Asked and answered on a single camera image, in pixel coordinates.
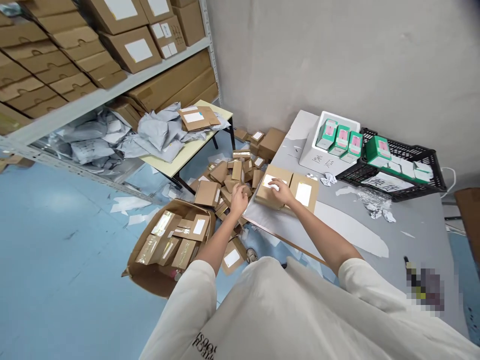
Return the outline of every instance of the black basket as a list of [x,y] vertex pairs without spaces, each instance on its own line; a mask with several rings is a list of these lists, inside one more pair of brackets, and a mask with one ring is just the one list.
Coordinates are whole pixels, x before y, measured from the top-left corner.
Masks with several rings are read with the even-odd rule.
[[[398,203],[401,201],[420,198],[425,195],[435,194],[435,193],[445,193],[447,191],[447,187],[445,186],[444,178],[442,176],[442,171],[440,170],[439,161],[437,159],[437,152],[435,150],[419,146],[419,145],[406,145],[404,143],[388,140],[388,146],[390,147],[390,152],[398,156],[399,158],[414,162],[420,162],[427,165],[430,165],[431,169],[433,170],[433,179],[427,183],[418,183],[415,181],[410,181],[403,177],[397,176],[391,172],[385,171],[378,167],[369,165],[367,163],[367,157],[365,154],[365,145],[369,142],[371,138],[375,135],[378,135],[376,131],[372,131],[366,127],[362,127],[360,130],[360,134],[363,134],[363,145],[362,145],[362,152],[361,158],[357,160],[356,164],[352,167],[348,168],[341,174],[339,174],[336,178],[342,180],[343,182],[352,184],[356,187],[367,187],[378,190],[382,193],[388,194],[391,196],[391,200],[394,203]],[[403,180],[407,183],[410,183],[414,186],[409,187],[404,190],[392,191],[387,192],[383,191],[382,189],[369,185],[364,184],[362,181],[365,181],[371,177],[374,177],[378,173],[384,173],[390,175],[392,177],[398,178]]]

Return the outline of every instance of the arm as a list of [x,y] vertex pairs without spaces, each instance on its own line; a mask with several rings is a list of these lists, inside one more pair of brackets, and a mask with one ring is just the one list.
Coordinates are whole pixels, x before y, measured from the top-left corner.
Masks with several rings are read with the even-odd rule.
[[249,203],[247,194],[243,193],[244,188],[245,185],[240,186],[240,184],[233,187],[230,213],[195,258],[195,260],[203,260],[209,263],[215,271],[215,275],[219,273],[230,235]]
[[340,266],[342,266],[345,260],[352,258],[363,259],[351,243],[295,199],[289,187],[283,181],[274,178],[269,183],[269,185],[272,184],[277,185],[279,189],[276,190],[272,187],[273,195],[292,209],[316,249],[335,275],[339,275]]

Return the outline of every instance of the shelving unit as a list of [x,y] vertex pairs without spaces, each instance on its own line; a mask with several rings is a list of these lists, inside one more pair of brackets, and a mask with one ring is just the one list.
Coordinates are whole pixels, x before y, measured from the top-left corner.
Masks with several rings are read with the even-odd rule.
[[136,74],[129,74],[127,79],[118,85],[104,90],[98,89],[74,102],[70,102],[61,108],[44,115],[28,126],[24,126],[19,130],[7,135],[0,136],[0,148],[6,152],[15,153],[25,158],[34,160],[37,163],[45,164],[51,167],[67,170],[85,178],[89,178],[98,183],[107,185],[113,189],[136,196],[138,198],[158,203],[157,200],[151,198],[141,192],[135,191],[132,186],[126,182],[128,177],[137,171],[144,162],[139,158],[125,159],[121,165],[115,170],[120,174],[112,176],[102,176],[102,174],[93,174],[71,160],[59,159],[56,155],[45,151],[44,147],[35,146],[34,143],[41,138],[48,136],[51,132],[58,128],[69,124],[79,117],[101,107],[105,103],[115,99],[130,89],[148,81],[149,79],[161,74],[183,60],[199,53],[204,49],[208,49],[210,55],[210,63],[215,74],[215,80],[218,85],[218,101],[222,104],[222,96],[220,93],[220,83],[217,72],[217,62],[212,42],[212,34],[210,31],[209,15],[207,11],[206,0],[199,0],[202,13],[203,27],[205,29],[205,37],[193,46],[179,54],[163,60],[161,63],[149,67]]

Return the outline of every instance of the white foam box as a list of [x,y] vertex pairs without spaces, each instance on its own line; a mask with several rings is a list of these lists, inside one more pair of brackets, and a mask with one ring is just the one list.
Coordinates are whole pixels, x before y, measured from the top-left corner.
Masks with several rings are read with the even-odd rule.
[[345,125],[349,127],[350,130],[353,130],[357,133],[360,132],[359,122],[335,115],[331,112],[322,111],[315,125],[311,131],[308,132],[308,138],[306,139],[305,146],[303,147],[299,164],[317,173],[330,173],[334,176],[337,176],[338,174],[355,165],[357,161],[348,163],[341,160],[338,156],[330,154],[328,150],[324,150],[316,145],[317,135],[327,119],[335,120],[338,125]]

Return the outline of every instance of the white wall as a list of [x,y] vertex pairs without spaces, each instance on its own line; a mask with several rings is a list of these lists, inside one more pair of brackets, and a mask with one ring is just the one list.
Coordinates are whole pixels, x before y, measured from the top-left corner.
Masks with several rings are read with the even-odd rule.
[[474,4],[209,0],[224,107],[251,132],[286,131],[300,109],[337,113],[436,149],[460,186],[472,185],[480,173]]

